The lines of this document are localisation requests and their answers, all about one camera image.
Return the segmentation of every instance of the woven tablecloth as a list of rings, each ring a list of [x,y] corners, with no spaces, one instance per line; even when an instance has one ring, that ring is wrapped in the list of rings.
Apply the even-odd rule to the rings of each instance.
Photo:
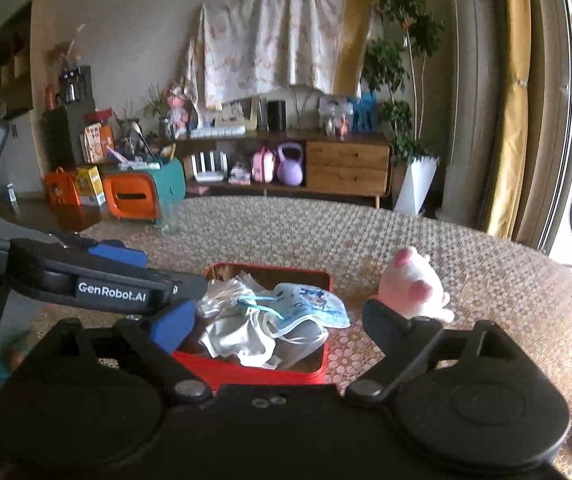
[[[214,262],[320,269],[335,280],[351,327],[331,331],[326,380],[346,387],[382,357],[366,336],[361,305],[376,293],[396,249],[430,254],[455,312],[449,328],[490,319],[502,326],[559,388],[572,411],[572,273],[530,248],[467,228],[388,210],[319,200],[211,197],[185,200],[179,232],[136,222],[103,222],[84,232],[119,238],[143,250],[150,266],[203,272]],[[114,316],[68,307],[47,312],[44,333],[58,319],[108,326]],[[572,431],[555,460],[572,478]]]

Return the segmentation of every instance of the pink toy suitcase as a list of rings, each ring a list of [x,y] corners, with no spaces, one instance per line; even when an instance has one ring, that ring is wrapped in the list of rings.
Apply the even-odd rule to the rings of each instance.
[[[265,146],[253,155],[253,180],[272,182],[275,176],[275,154]]]

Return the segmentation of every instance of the curtain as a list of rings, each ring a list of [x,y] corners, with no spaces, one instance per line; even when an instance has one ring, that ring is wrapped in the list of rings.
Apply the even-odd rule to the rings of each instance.
[[[303,85],[356,95],[372,0],[209,0],[186,56],[199,116],[221,104]]]
[[[490,181],[485,231],[511,238],[517,221],[528,146],[530,0],[505,0],[506,59],[502,111]]]
[[[546,222],[544,212],[550,209],[554,199],[554,174],[563,165],[564,136],[560,136],[559,99],[557,94],[563,76],[560,63],[551,59],[564,58],[561,49],[546,35],[546,27],[554,27],[555,0],[531,0],[531,59],[528,82],[528,144],[521,197],[512,239],[532,248],[539,248]],[[565,33],[560,31],[559,38]]]

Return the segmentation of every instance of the tissue box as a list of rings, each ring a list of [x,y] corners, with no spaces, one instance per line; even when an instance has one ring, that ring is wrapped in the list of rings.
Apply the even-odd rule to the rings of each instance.
[[[75,177],[75,189],[81,205],[101,205],[106,202],[104,186],[97,166],[80,166]]]

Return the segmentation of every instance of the teal storage box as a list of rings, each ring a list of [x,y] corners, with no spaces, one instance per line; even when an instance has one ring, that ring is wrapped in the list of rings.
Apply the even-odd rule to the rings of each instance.
[[[159,170],[130,170],[103,178],[108,209],[122,219],[160,221],[164,211],[172,211],[186,196],[186,180],[179,160]]]

